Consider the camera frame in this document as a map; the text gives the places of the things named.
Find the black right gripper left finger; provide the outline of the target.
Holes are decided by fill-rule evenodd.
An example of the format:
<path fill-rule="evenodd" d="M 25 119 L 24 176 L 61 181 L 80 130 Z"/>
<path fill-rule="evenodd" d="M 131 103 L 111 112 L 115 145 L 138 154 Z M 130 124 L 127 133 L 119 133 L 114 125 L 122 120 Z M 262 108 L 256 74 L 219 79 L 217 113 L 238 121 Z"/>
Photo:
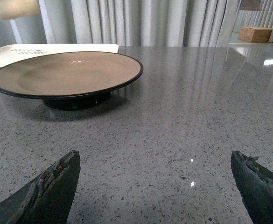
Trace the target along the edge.
<path fill-rule="evenodd" d="M 72 150 L 0 203 L 0 224 L 65 224 L 80 173 Z"/>

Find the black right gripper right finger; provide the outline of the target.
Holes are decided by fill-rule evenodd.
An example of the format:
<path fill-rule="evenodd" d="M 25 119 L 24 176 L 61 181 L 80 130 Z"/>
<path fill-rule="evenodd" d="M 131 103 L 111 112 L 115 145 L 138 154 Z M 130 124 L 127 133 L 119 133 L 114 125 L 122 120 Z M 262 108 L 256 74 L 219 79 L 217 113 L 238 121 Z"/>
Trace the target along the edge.
<path fill-rule="evenodd" d="M 242 202 L 254 224 L 273 224 L 273 172 L 258 157 L 231 153 L 231 169 Z"/>

